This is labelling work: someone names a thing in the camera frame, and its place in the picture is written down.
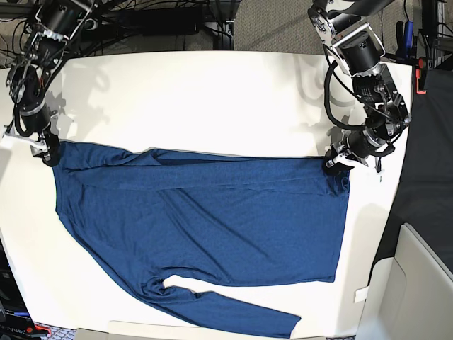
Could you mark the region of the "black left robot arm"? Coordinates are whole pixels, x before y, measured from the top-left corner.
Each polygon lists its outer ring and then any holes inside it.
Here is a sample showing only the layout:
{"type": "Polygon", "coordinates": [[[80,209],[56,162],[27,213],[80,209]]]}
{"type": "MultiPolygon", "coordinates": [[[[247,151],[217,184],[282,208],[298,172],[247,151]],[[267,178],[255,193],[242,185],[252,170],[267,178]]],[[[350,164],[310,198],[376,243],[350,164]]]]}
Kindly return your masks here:
{"type": "Polygon", "coordinates": [[[382,41],[364,20],[388,5],[388,1],[313,1],[307,11],[328,62],[324,108],[343,133],[325,155],[323,171],[328,175],[366,166],[368,157],[375,158],[375,169],[380,171],[382,158],[394,152],[395,141],[411,121],[403,96],[382,62],[382,41]],[[343,123],[333,115],[330,94],[336,68],[351,78],[349,92],[364,106],[366,119],[360,125],[343,123]]]}

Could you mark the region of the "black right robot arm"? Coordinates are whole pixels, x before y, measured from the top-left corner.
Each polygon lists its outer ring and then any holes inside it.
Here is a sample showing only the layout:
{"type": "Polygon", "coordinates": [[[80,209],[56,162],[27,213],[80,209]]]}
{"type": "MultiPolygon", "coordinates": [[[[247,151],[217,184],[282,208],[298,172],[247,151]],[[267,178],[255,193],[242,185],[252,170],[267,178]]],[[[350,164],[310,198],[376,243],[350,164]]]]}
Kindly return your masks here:
{"type": "Polygon", "coordinates": [[[4,135],[30,146],[32,155],[54,167],[60,161],[60,140],[51,124],[57,111],[45,101],[50,84],[67,60],[95,1],[44,1],[33,16],[25,50],[10,68],[6,87],[13,101],[12,121],[4,135]]]}

